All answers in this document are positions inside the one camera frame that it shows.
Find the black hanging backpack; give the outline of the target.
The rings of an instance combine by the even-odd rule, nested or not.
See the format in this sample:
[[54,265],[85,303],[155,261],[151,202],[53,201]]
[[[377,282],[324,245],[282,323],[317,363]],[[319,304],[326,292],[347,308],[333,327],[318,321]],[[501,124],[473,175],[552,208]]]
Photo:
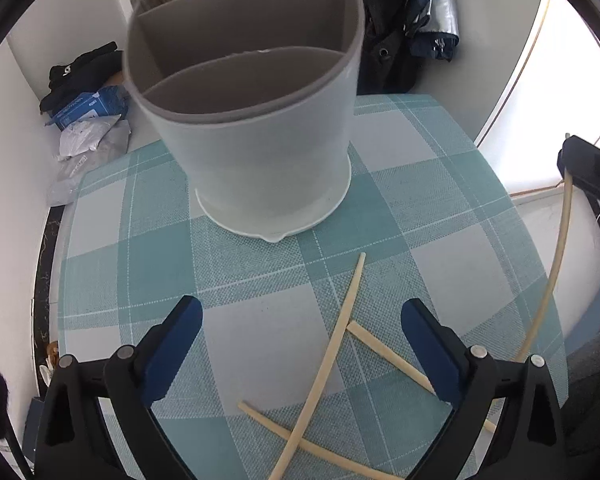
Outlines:
[[407,0],[363,0],[364,37],[358,94],[406,93],[416,84],[422,59],[410,52],[405,31]]

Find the long vertical bamboo chopstick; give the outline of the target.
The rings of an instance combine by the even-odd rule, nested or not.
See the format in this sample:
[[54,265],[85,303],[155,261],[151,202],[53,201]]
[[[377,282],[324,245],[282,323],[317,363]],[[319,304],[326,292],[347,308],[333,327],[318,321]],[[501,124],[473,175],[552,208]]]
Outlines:
[[336,362],[343,340],[343,335],[349,323],[356,297],[358,296],[358,289],[360,288],[362,280],[365,260],[366,253],[361,252],[358,256],[358,262],[356,263],[349,288],[341,305],[337,322],[334,330],[332,331],[332,336],[330,336],[321,365],[318,368],[313,385],[308,396],[306,397],[306,402],[304,402],[303,408],[296,423],[294,424],[294,429],[291,430],[291,437],[285,444],[283,452],[280,454],[270,474],[271,480],[279,480],[283,478],[283,475],[286,472],[291,460],[294,458],[294,454],[296,454],[298,450],[300,439],[303,438],[304,434],[306,433],[306,428],[309,427],[311,418],[317,408],[317,405],[320,403],[321,396],[326,387],[326,382],[328,381],[330,373],[332,372],[332,368]]

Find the teal plaid placemat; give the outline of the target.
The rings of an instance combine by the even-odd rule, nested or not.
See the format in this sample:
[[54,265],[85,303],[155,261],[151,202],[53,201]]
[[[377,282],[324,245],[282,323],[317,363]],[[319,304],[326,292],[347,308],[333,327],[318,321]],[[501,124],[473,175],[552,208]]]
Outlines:
[[200,210],[159,142],[87,174],[62,219],[60,348],[82,361],[136,344],[185,295],[204,322],[152,410],[201,479],[265,479],[283,441],[240,410],[296,421],[354,267],[355,322],[404,360],[401,308],[419,298],[464,344],[516,356],[544,292],[538,252],[508,194],[430,96],[362,96],[339,208],[276,244]]

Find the black clothing pile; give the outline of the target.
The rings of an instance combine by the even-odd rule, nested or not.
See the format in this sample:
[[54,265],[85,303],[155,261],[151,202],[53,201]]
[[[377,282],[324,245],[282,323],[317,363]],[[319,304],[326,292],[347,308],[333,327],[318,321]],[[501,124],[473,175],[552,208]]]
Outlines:
[[53,116],[84,92],[94,93],[122,71],[122,51],[115,41],[84,52],[67,65],[54,65],[48,73],[48,92],[40,113]]

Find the white plastic bag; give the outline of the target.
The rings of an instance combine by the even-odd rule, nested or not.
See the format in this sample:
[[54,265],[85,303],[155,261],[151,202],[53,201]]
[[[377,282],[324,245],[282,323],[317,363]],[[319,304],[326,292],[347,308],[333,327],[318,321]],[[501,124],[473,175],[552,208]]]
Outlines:
[[131,126],[120,115],[91,117],[68,125],[60,134],[59,170],[47,191],[47,205],[72,203],[84,176],[124,155],[130,136]]

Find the white grey utensil holder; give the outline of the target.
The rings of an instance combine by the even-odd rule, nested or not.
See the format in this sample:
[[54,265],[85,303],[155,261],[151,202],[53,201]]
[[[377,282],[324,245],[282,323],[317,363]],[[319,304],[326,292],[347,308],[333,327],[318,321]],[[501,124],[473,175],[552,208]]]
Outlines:
[[125,82],[210,220],[276,243],[341,204],[363,25],[363,0],[137,1]]

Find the silver folded umbrella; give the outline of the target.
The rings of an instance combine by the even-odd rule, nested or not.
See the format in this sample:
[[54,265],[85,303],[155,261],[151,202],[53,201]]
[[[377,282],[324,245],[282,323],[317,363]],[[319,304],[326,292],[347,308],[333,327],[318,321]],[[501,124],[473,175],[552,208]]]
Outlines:
[[460,43],[456,0],[407,0],[411,55],[451,62]]

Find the blue cardboard box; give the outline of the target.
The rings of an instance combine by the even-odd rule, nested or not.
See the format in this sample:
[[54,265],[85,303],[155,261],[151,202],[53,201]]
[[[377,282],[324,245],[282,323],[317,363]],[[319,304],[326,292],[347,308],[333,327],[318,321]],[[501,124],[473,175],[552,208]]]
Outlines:
[[74,122],[94,117],[120,115],[125,118],[129,109],[128,94],[121,86],[106,86],[97,92],[82,92],[57,114],[50,116],[46,126],[64,130]]

